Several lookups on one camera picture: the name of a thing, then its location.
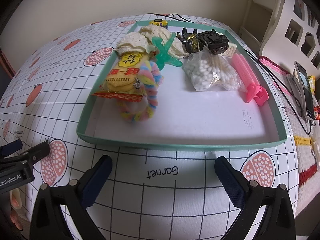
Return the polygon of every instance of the clear plastic bag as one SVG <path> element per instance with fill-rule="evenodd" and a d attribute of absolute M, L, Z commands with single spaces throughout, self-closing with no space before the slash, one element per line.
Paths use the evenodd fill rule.
<path fill-rule="evenodd" d="M 242 86 L 240 77 L 229 62 L 208 50 L 191 53 L 182 68 L 196 91 L 236 91 Z"/>

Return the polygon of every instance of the yellow snack wrapper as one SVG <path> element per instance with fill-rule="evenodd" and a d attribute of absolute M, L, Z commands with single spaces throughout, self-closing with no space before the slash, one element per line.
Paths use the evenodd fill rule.
<path fill-rule="evenodd" d="M 93 95 L 105 98 L 118 98 L 129 102 L 140 102 L 143 91 L 138 73 L 143 62 L 149 60 L 148 54 L 128 52 L 122 55 L 118 64 L 106 76 L 100 91 Z"/>
<path fill-rule="evenodd" d="M 308 76 L 309 79 L 309 84 L 310 84 L 310 89 L 311 93 L 315 94 L 315 89 L 316 89 L 316 77 L 315 76 Z"/>

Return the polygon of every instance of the yellow container with black lid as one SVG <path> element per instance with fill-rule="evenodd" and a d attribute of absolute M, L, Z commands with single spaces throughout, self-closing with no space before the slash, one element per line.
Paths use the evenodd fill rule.
<path fill-rule="evenodd" d="M 155 19 L 155 20 L 149 22 L 149 24 L 158 25 L 160 27 L 164 27 L 164 28 L 168 29 L 168 22 L 163 19 Z"/>

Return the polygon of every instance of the smartphone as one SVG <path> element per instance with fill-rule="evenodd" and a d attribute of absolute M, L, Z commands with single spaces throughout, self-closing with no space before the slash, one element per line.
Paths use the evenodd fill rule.
<path fill-rule="evenodd" d="M 302 85 L 302 88 L 303 88 L 303 93 L 301 94 L 302 94 L 302 102 L 305 102 L 305 104 L 302 105 L 304 114 L 306 115 L 306 117 L 309 117 L 309 119 L 315 120 L 315 114 L 313 111 L 313 100 L 312 100 L 312 94 L 311 94 L 307 72 L 296 61 L 294 62 L 294 66 L 298 74 L 297 76 L 299 79 L 299 83 Z"/>

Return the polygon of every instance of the tray rim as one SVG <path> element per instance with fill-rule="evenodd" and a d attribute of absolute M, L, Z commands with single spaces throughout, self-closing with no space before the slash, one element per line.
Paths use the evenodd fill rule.
<path fill-rule="evenodd" d="M 253 71 L 255 72 L 260 84 L 266 88 L 268 93 L 272 94 L 266 80 L 262 76 L 261 72 L 258 70 L 256 64 L 251 60 L 247 52 L 242 48 L 239 42 L 233 37 L 233 35 L 225 29 L 221 29 L 215 26 L 208 26 L 198 23 L 189 23 L 189 22 L 180 22 L 180 21 L 168 21 L 169 26 L 175 27 L 187 27 L 187 28 L 194 28 L 194 29 L 202 29 L 209 31 L 211 29 L 215 29 L 219 33 L 225 34 L 229 41 L 237 45 L 237 49 L 241 54 L 244 55 L 250 66 L 252 67 Z M 129 30 L 129 32 L 133 32 L 137 26 L 146 26 L 149 25 L 149 21 L 137 21 Z M 139 149 L 151 149 L 151 150 L 188 150 L 188 151 L 222 151 L 222 150 L 250 150 L 250 149 L 264 149 L 264 148 L 271 148 L 278 146 L 284 143 L 287 140 L 287 133 L 284 128 L 284 122 L 282 116 L 280 114 L 279 108 L 276 104 L 276 101 L 273 96 L 269 97 L 268 104 L 271 109 L 271 113 L 275 120 L 276 128 L 279 135 L 278 141 L 272 141 L 267 143 L 257 143 L 257 144 L 244 144 L 244 145 L 184 145 L 184 144 L 143 144 L 143 143 L 132 143 L 132 142 L 125 142 L 125 141 L 118 141 L 118 140 L 108 140 L 104 138 L 89 136 L 85 134 L 89 118 L 97 99 L 96 96 L 92 94 L 99 89 L 99 85 L 103 82 L 105 76 L 110 71 L 114 61 L 117 59 L 117 54 L 115 51 L 109 56 L 108 60 L 106 61 L 105 65 L 103 66 L 97 80 L 95 81 L 90 95 L 88 96 L 86 103 L 84 104 L 84 108 L 81 112 L 79 122 L 76 128 L 76 133 L 85 142 L 98 144 L 98 145 L 116 145 L 120 147 L 133 147 Z"/>

